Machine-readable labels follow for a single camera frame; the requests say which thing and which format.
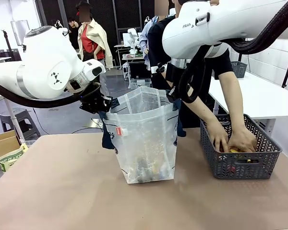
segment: forearm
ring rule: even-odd
[[[97,55],[100,50],[101,50],[101,47],[97,46],[96,50],[94,50],[94,55]]]
[[[229,110],[233,130],[239,130],[244,125],[243,98],[239,81],[234,72],[219,75],[222,91]]]
[[[188,95],[190,96],[192,92],[193,88],[191,87]],[[217,121],[216,116],[210,111],[210,109],[203,103],[203,101],[199,97],[197,97],[193,103],[185,103],[185,105],[206,123],[209,123],[211,121]]]

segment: plastic stool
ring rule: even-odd
[[[13,113],[14,113],[15,117],[17,118],[20,129],[23,132],[25,139],[31,137],[34,134],[37,134],[37,136],[40,137],[40,133],[39,133],[33,119],[31,118],[29,112],[26,109],[14,108]],[[28,119],[30,124],[27,124],[25,122],[25,119]],[[1,120],[2,129],[4,132],[8,132],[8,131],[14,129],[14,125],[13,125],[13,122],[11,120],[11,116],[9,115],[8,112],[4,112],[4,113],[0,114],[0,120]],[[6,127],[6,124],[9,124],[11,129],[8,130]]]

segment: red tag on bag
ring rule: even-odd
[[[120,127],[116,127],[116,132],[117,132],[117,135],[121,136],[121,128]]]

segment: person in black shirt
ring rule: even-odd
[[[151,64],[152,73],[155,73],[158,68],[158,63],[166,64],[171,61],[171,58],[165,53],[162,47],[162,35],[165,27],[175,18],[179,16],[181,5],[178,0],[172,0],[175,4],[176,15],[168,17],[154,26],[148,32],[149,42],[149,61]],[[218,0],[210,1],[211,5],[218,5]],[[233,72],[227,50],[223,55],[216,58],[206,58],[206,69],[204,82],[195,102],[188,104],[182,103],[180,109],[180,120],[184,128],[199,127],[200,120],[203,119],[207,123],[207,130],[210,139],[215,143],[217,150],[220,150],[220,145],[223,146],[224,152],[229,152],[229,149],[238,148],[244,152],[255,152],[257,146],[256,137],[245,127],[243,118],[243,101],[239,82]],[[228,105],[230,118],[232,122],[232,136],[228,140],[227,132],[219,123],[214,114],[203,103],[206,101],[209,93],[212,70],[215,72],[216,79],[220,80],[224,97]],[[171,89],[171,83],[165,80],[166,73],[154,74],[152,85],[160,90]]]
[[[75,21],[74,18],[68,19],[69,24],[69,38],[71,41],[71,44],[75,50],[79,49],[78,44],[78,30],[79,30],[79,24]]]

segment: beige jacket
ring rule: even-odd
[[[79,33],[78,33],[78,43],[79,43],[81,60],[83,60],[83,46],[82,46],[82,41],[81,41],[81,35],[86,25],[87,23],[82,23],[81,27],[79,28]],[[86,36],[93,42],[97,43],[105,51],[106,68],[108,69],[113,68],[113,62],[112,62],[113,58],[112,58],[111,50],[108,45],[107,33],[101,27],[101,25],[99,25],[94,19],[87,26]]]

